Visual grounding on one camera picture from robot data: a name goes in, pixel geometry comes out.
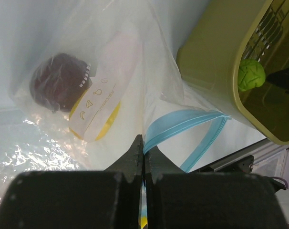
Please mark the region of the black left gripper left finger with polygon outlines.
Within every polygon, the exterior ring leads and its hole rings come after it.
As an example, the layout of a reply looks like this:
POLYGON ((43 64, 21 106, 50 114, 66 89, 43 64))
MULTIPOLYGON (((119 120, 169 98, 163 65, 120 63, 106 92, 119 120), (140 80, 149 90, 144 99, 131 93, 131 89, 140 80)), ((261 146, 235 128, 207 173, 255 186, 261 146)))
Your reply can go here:
POLYGON ((123 173, 126 181, 132 183, 136 176, 142 175, 142 164, 143 137, 142 135, 137 135, 130 148, 104 171, 123 173))

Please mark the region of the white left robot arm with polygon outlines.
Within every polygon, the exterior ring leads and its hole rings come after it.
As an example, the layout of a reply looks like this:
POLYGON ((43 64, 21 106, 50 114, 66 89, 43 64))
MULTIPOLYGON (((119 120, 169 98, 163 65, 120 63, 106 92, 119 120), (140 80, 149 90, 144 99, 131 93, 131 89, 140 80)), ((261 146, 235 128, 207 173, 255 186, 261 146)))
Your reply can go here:
POLYGON ((238 150, 193 172, 157 147, 141 153, 137 136, 107 170, 121 173, 118 229, 289 229, 289 189, 281 178, 253 173, 278 146, 269 140, 238 150))

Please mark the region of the aluminium frame rail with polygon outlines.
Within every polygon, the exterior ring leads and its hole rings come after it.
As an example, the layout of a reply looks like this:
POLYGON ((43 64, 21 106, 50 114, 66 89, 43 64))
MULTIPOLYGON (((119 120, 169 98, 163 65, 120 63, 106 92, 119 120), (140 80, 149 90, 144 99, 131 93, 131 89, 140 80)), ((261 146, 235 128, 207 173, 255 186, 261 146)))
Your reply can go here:
POLYGON ((196 172, 242 171, 251 173, 255 163, 288 148, 289 145, 277 145, 266 138, 201 167, 196 172))

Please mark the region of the olive green plastic bin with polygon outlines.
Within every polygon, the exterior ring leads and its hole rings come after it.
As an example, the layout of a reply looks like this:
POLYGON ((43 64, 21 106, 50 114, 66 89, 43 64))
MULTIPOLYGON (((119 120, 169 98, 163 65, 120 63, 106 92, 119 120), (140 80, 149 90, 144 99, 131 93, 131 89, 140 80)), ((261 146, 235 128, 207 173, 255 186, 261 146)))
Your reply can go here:
POLYGON ((289 144, 289 94, 267 81, 289 68, 289 0, 211 1, 176 62, 182 79, 220 111, 278 145, 289 144), (244 59, 258 61, 266 80, 241 92, 244 59))

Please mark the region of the red apple toy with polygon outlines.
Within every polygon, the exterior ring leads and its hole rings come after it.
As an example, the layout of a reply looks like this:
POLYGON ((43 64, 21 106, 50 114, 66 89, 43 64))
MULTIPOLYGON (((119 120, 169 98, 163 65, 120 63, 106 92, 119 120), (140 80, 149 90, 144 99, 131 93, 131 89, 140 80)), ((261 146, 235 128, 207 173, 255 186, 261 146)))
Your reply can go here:
POLYGON ((43 62, 33 73, 30 93, 34 101, 51 110, 69 113, 92 85, 91 65, 66 53, 43 62))

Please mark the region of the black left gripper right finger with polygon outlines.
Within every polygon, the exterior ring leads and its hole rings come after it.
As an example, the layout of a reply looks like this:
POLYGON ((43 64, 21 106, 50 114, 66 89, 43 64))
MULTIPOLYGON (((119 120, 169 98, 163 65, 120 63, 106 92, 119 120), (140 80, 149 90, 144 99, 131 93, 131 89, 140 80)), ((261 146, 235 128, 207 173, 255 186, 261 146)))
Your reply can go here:
POLYGON ((144 155, 145 183, 156 183, 163 174, 184 174, 160 149, 155 146, 144 155))

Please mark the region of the clear bag blue zipper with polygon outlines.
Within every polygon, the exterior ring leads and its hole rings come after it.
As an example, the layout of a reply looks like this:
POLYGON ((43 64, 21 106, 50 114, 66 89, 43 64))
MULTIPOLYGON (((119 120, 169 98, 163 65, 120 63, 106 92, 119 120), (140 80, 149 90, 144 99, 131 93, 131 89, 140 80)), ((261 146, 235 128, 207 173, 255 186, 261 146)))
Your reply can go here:
POLYGON ((121 173, 105 172, 143 137, 143 155, 165 142, 188 151, 188 172, 214 142, 228 116, 201 98, 188 100, 177 64, 146 0, 0 0, 0 157, 18 163, 50 151, 47 136, 83 171, 17 174, 1 198, 0 229, 117 229, 121 173), (91 65, 92 85, 69 113, 37 104, 34 71, 59 53, 91 65))

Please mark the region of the green lime toy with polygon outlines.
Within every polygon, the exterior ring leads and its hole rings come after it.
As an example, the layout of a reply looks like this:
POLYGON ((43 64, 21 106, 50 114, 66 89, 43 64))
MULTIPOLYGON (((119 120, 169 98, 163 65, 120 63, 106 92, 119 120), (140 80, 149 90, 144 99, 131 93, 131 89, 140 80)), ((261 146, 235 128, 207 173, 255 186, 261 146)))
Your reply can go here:
POLYGON ((240 62, 237 86, 241 92, 261 87, 266 80, 263 66, 256 60, 244 59, 240 62))

